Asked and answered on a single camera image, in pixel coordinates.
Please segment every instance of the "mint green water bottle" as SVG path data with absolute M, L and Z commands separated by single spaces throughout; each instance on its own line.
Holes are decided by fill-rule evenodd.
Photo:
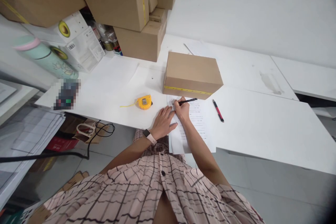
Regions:
M 22 36 L 15 40 L 13 48 L 23 52 L 33 61 L 59 79 L 77 79 L 78 73 L 54 54 L 34 36 Z

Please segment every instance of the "avocado picture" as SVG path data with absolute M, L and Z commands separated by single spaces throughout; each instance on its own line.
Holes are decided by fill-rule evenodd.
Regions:
M 70 37 L 69 27 L 63 20 L 59 22 L 58 29 L 64 37 Z
M 68 56 L 62 50 L 58 49 L 57 47 L 50 47 L 50 50 L 56 54 L 61 60 L 67 60 Z

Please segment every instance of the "gray floor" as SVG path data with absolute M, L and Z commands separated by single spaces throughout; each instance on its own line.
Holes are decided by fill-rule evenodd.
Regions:
M 90 175 L 100 172 L 115 156 L 132 143 L 134 129 L 115 124 L 115 133 L 91 147 L 90 160 L 60 157 L 50 171 L 26 176 L 35 184 L 42 201 L 51 197 L 77 171 Z M 76 149 L 85 153 L 86 145 Z M 266 223 L 318 223 L 328 211 L 336 176 L 305 170 L 278 162 L 231 155 L 217 149 L 214 157 L 229 183 L 241 192 Z M 196 168 L 191 154 L 187 162 Z

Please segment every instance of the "red box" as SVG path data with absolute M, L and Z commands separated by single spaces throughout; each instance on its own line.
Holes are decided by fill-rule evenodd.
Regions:
M 56 151 L 56 152 L 63 152 L 70 149 L 73 149 L 79 140 L 77 139 L 64 139 L 57 136 L 54 136 L 49 144 L 47 145 L 46 149 Z

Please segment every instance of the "plaid dress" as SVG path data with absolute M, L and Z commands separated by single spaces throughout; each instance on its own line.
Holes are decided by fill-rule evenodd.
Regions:
M 45 223 L 152 223 L 163 190 L 179 223 L 264 223 L 239 192 L 214 185 L 167 147 L 161 139 L 132 163 L 59 192 L 44 204 L 52 212 Z

